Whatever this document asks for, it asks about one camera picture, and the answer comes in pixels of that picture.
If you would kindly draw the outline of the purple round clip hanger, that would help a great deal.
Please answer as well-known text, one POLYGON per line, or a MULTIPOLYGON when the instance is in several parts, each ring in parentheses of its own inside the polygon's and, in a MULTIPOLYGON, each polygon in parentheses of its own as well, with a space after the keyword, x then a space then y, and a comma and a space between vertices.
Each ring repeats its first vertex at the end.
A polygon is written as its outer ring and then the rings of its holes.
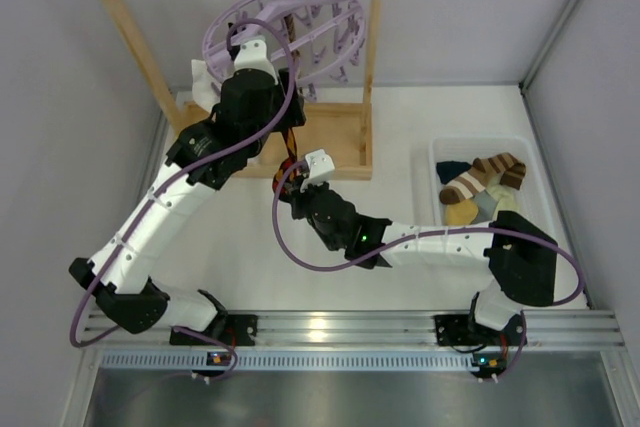
POLYGON ((219 86, 232 71, 227 52, 227 29, 257 18, 269 23, 287 40, 293 56, 296 84, 302 97, 317 100, 316 84, 329 78, 348 81, 347 66, 357 66, 366 41, 367 16, 358 0, 241 0, 223 11, 206 30, 202 56, 219 86), (292 14, 297 40, 290 44, 284 17, 292 14))

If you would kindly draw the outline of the brown striped sock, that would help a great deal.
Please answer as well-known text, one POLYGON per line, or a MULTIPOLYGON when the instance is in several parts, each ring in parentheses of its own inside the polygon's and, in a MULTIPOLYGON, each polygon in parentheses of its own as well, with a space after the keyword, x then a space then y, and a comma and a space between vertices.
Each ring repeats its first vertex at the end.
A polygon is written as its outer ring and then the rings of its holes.
POLYGON ((485 191, 494 180, 500 185, 519 190, 526 173, 526 164, 509 152, 476 158, 469 170, 444 185, 439 200, 444 205, 461 203, 485 191))

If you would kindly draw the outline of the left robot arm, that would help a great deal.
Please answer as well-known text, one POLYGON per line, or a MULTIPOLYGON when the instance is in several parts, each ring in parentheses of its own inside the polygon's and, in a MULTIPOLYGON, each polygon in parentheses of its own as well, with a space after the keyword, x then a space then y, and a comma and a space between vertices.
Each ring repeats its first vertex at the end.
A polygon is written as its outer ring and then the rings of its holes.
POLYGON ((157 177, 122 227, 69 272, 84 289, 71 328, 94 302, 116 328, 139 334, 154 326, 213 332, 224 309, 204 290, 161 286, 152 278, 159 257, 185 222, 222 189, 269 135, 304 123, 303 102, 290 69, 238 69, 222 85, 211 114, 184 128, 157 177))

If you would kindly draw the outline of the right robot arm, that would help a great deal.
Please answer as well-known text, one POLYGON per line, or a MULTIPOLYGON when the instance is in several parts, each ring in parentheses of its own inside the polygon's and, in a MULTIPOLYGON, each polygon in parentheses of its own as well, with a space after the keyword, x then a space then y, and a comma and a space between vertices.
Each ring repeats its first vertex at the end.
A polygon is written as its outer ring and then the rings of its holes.
POLYGON ((469 329, 475 335, 501 332, 523 308, 554 302, 557 243, 517 212, 501 211, 493 221, 445 230, 365 216, 327 182, 311 183, 302 176, 276 185, 274 193, 328 250, 342 252, 348 267, 426 264, 485 270, 491 279, 470 305, 469 329))

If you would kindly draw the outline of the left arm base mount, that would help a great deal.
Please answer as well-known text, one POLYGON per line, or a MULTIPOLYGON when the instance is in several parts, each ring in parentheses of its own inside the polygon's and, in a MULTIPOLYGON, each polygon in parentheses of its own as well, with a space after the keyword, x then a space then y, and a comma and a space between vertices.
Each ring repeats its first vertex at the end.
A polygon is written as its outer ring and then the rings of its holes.
POLYGON ((183 327, 171 330, 169 344, 172 346, 207 346, 216 347, 204 338, 212 338, 224 344, 219 351, 207 354, 206 365, 213 366, 213 370, 193 370, 192 374, 206 381, 225 376, 225 372, 235 364, 231 350, 237 347, 254 347, 258 333, 258 316, 254 314, 228 314, 223 320, 216 320, 213 327, 204 332, 197 332, 196 336, 185 333, 183 327))

